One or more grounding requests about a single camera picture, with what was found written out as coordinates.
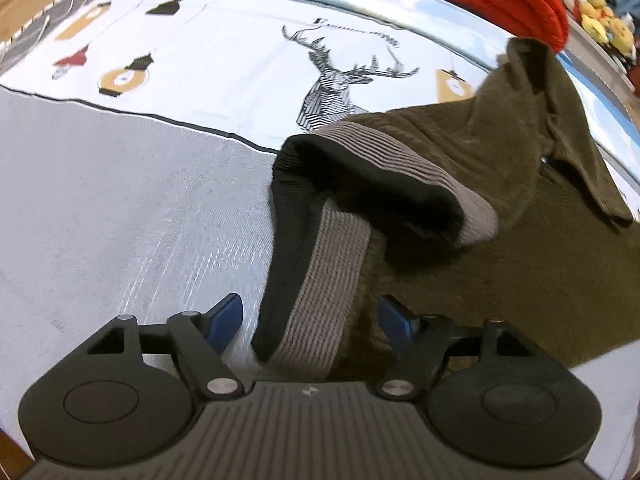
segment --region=antler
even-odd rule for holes
[[[290,36],[289,34],[287,34],[287,27],[283,25],[282,35],[285,37],[286,40],[293,41],[294,43],[300,44],[308,48],[309,50],[313,50],[314,52],[317,52],[318,54],[325,54],[327,52],[327,49],[322,45],[322,40],[324,40],[324,38],[318,38],[317,40],[313,40],[311,43],[309,43],[309,40],[302,36],[302,33],[305,30],[308,30],[308,29],[299,30],[295,32],[292,36]]]
[[[380,75],[386,77],[397,77],[404,78],[410,77],[418,72],[420,68],[414,68],[411,72],[404,72],[404,65],[400,63],[398,60],[394,63],[393,68],[387,68],[386,70],[379,70],[380,64],[378,63],[378,58],[373,56],[371,58],[371,66],[358,66],[357,64],[353,65],[353,70],[348,70],[344,72],[345,75],[348,76],[362,76],[362,75]]]

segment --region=deer print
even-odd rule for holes
[[[293,41],[309,50],[309,59],[320,71],[320,77],[306,94],[305,100],[298,115],[297,124],[306,131],[311,131],[320,126],[341,121],[346,116],[366,112],[364,108],[353,104],[349,94],[350,85],[366,85],[373,81],[371,76],[393,77],[402,79],[411,77],[418,72],[414,68],[411,72],[404,72],[404,67],[391,51],[389,53],[395,60],[393,68],[379,70],[380,66],[376,56],[371,58],[370,66],[353,66],[352,70],[343,72],[335,68],[327,47],[322,45],[324,38],[309,41],[303,37],[306,30],[299,30],[293,35],[287,34],[287,28],[282,27],[282,35],[286,40]]]

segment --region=lamp print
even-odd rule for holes
[[[98,91],[103,95],[118,97],[142,86],[149,79],[147,71],[154,62],[151,54],[137,57],[124,68],[117,68],[104,74],[98,82]]]
[[[81,48],[75,54],[72,54],[68,57],[63,57],[62,59],[57,60],[53,66],[56,67],[55,72],[52,74],[51,78],[53,80],[60,79],[63,75],[69,72],[69,69],[73,66],[84,66],[86,63],[86,51],[89,50],[89,45]]]
[[[436,70],[438,102],[462,101],[474,96],[471,85],[462,79],[455,70]]]
[[[148,10],[145,14],[156,14],[160,16],[173,16],[180,10],[181,0],[169,0],[163,4]]]
[[[56,41],[70,40],[78,32],[87,28],[89,25],[91,25],[92,22],[100,18],[100,16],[107,12],[110,7],[111,2],[105,2],[103,4],[97,4],[92,9],[89,9],[86,13],[84,13],[71,25],[69,25],[65,30],[60,32],[60,34],[56,36]]]

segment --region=yellow lamp print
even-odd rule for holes
[[[149,79],[147,68],[154,62],[151,54],[137,57],[123,68],[110,70],[101,76],[98,91],[103,95],[118,97],[139,88]]]
[[[458,76],[455,70],[436,70],[436,88],[439,103],[462,101],[474,96],[471,85]]]
[[[89,9],[82,16],[80,16],[77,20],[75,20],[71,25],[69,25],[65,30],[60,32],[56,36],[56,41],[62,40],[70,40],[74,37],[78,32],[84,30],[89,25],[91,25],[95,20],[100,18],[109,8],[111,7],[111,2],[104,2],[103,4],[97,4],[95,7]]]

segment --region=screw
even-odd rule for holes
[[[212,394],[229,395],[236,392],[239,386],[238,382],[233,379],[219,377],[217,379],[210,380],[207,383],[207,390]]]
[[[394,379],[382,385],[382,391],[392,397],[404,397],[414,391],[414,386],[409,381]]]

